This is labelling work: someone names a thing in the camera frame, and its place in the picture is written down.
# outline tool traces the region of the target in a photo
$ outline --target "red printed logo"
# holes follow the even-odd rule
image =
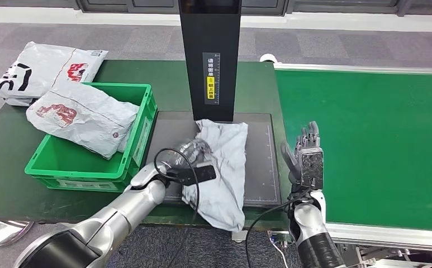
[[[36,114],[42,118],[52,118],[58,122],[60,127],[67,127],[70,125],[76,115],[78,114],[75,109],[68,108],[63,104],[52,104],[49,107],[41,106]]]
[[[68,77],[71,78],[71,80],[74,82],[81,81],[82,75],[86,71],[87,66],[89,66],[87,63],[71,64],[68,70]]]

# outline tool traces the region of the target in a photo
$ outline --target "green table surface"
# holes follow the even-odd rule
[[[276,76],[288,142],[319,126],[328,222],[432,230],[432,75]]]
[[[95,82],[151,84],[160,111],[190,111],[191,99],[184,61],[106,60]],[[25,108],[4,105],[0,110],[0,219],[43,223],[79,222],[112,201],[117,194],[50,190],[23,170],[44,133],[25,117]],[[286,140],[272,64],[239,63],[235,112],[270,113],[274,141]],[[279,161],[282,196],[289,193],[287,168]],[[189,224],[192,209],[186,205],[160,205],[145,219],[146,224]],[[245,225],[261,212],[244,209]],[[208,226],[202,218],[196,225]],[[259,224],[259,229],[286,228],[286,215],[274,212]]]

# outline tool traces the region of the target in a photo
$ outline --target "measurement ruler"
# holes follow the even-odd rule
[[[203,52],[204,104],[219,105],[221,54]]]

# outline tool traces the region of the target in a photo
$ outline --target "white plastic mailer bag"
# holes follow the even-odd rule
[[[55,85],[26,111],[37,129],[65,138],[110,159],[135,120],[139,107],[75,82]]]
[[[61,82],[91,82],[108,51],[29,42],[0,78],[0,97],[7,103],[29,106]]]

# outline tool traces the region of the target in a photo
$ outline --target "gray carpet floor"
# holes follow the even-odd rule
[[[184,59],[179,27],[0,23],[0,76],[29,41],[109,50],[108,59]],[[432,33],[241,29],[239,60],[257,61],[265,53],[283,63],[432,68]],[[31,241],[56,228],[61,226],[36,225],[22,240],[0,248],[0,268],[11,267]],[[138,228],[108,267],[166,267],[183,231]],[[251,238],[254,267],[283,267],[266,233],[254,232]],[[296,250],[289,248],[286,255],[290,267],[298,267]],[[247,267],[244,244],[231,241],[229,232],[192,228],[173,267]]]

